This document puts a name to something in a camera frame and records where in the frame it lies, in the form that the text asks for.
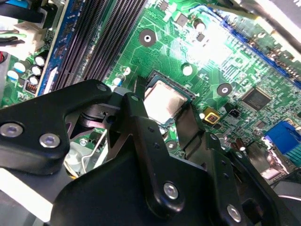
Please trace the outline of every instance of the black wire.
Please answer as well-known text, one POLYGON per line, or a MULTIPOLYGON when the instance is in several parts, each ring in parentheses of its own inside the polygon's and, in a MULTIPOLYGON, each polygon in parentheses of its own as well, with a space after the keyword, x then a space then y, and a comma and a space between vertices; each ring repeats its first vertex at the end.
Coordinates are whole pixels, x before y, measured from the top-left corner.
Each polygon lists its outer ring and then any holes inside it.
POLYGON ((23 40, 17 40, 17 41, 6 41, 6 42, 0 42, 0 46, 12 46, 16 44, 25 43, 23 40))
POLYGON ((14 41, 14 40, 18 40, 18 38, 17 37, 0 38, 0 42, 14 41))

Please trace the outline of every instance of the screw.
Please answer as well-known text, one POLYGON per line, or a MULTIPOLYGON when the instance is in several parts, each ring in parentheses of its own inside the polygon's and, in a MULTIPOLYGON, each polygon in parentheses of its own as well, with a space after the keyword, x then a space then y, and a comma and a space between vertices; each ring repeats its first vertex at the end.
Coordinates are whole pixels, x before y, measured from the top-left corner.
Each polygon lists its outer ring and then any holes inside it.
POLYGON ((107 88, 103 84, 98 84, 97 88, 101 91, 107 91, 107 88))
POLYGON ((135 96, 132 96, 132 99, 134 100, 134 101, 138 101, 139 99, 137 98, 137 97, 135 97, 135 96))
POLYGON ((6 123, 0 127, 0 134, 4 137, 17 137, 23 133, 23 128, 16 123, 6 123))
POLYGON ((216 135, 214 135, 214 134, 210 134, 210 136, 211 136, 211 138, 212 138, 213 140, 217 140, 217 137, 216 137, 216 135))
POLYGON ((52 133, 46 133, 40 137, 40 144, 45 148, 55 148, 60 142, 60 138, 52 133))
POLYGON ((164 184, 164 192, 170 199, 177 199, 179 196, 178 189, 169 182, 164 184))
POLYGON ((240 213, 233 205, 229 204, 227 206, 227 211, 234 221, 238 223, 241 221, 240 213))
POLYGON ((86 146, 88 144, 88 141, 87 141, 87 139, 82 138, 82 139, 79 140, 79 144, 82 145, 82 146, 86 146))
POLYGON ((236 152, 236 155, 241 159, 243 158, 243 155, 240 152, 236 152))

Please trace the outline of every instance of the small black chip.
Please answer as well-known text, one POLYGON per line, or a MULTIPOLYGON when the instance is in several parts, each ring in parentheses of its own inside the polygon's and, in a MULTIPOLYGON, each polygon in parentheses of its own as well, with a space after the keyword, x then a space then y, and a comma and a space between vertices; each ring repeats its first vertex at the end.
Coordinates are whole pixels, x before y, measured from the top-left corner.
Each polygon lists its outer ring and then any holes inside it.
POLYGON ((184 25, 187 23, 187 21, 188 21, 188 18, 181 13, 179 15, 178 19, 176 20, 176 23, 179 24, 181 27, 184 27, 184 25))
POLYGON ((202 41, 205 38, 205 35, 203 35, 202 33, 198 35, 197 40, 198 41, 202 41))
POLYGON ((162 11, 165 11, 165 10, 167 10, 167 8, 168 8, 168 3, 166 1, 163 1, 161 6, 160 6, 160 9, 162 11))
POLYGON ((252 89, 242 101, 254 110, 259 111, 271 101, 271 98, 259 89, 252 89))
POLYGON ((262 129, 263 127, 265 127, 265 125, 266 125, 265 122, 260 121, 260 122, 257 124, 257 128, 262 129))

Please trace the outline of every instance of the cable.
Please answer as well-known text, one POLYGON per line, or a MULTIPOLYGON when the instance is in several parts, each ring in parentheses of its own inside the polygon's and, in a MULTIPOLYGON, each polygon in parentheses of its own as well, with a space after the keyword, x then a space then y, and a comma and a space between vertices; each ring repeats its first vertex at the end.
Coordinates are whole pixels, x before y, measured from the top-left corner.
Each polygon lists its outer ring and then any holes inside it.
POLYGON ((83 167, 84 173, 87 172, 87 171, 86 171, 86 167, 85 167, 85 162, 84 162, 84 160, 85 160, 86 158, 90 158, 92 155, 94 155, 94 153, 95 153, 96 150, 98 149, 98 146, 100 145, 100 143, 102 142, 102 140, 105 138, 105 135, 106 135, 106 134, 107 134, 107 130, 105 130, 105 131, 103 132, 102 136, 99 138, 99 140, 98 140, 97 144, 95 145, 95 147, 94 147, 94 149, 93 149, 93 151, 92 151, 91 154, 89 154, 89 155, 84 155, 83 157, 81 157, 81 165, 82 165, 82 167, 83 167))
POLYGON ((25 43, 23 40, 16 40, 16 41, 6 41, 6 42, 0 42, 0 46, 14 46, 17 44, 25 43))
POLYGON ((301 198, 299 198, 299 197, 295 197, 295 196, 289 196, 289 195, 278 195, 278 197, 280 197, 280 198, 286 198, 286 199, 294 199, 294 200, 297 200, 297 201, 301 201, 301 198))
POLYGON ((9 38, 9 37, 26 38, 26 34, 14 34, 14 33, 2 33, 2 34, 0 34, 0 38, 9 38))

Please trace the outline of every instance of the hole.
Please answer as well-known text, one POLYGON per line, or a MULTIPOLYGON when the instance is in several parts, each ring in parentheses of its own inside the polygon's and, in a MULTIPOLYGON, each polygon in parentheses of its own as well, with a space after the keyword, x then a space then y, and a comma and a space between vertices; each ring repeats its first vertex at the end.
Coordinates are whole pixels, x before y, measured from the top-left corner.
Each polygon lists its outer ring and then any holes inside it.
POLYGON ((229 175, 226 174, 226 173, 224 173, 224 177, 225 177, 226 179, 229 179, 229 175))
POLYGON ((149 131, 151 132, 151 133, 153 133, 153 132, 155 132, 155 130, 152 128, 152 127, 148 127, 148 129, 149 129, 149 131))
POLYGON ((153 145, 154 148, 156 148, 156 149, 159 149, 159 148, 160 148, 160 145, 159 145, 158 143, 153 143, 152 145, 153 145))
POLYGON ((113 124, 114 122, 116 122, 116 116, 110 115, 110 116, 107 118, 107 123, 113 124))

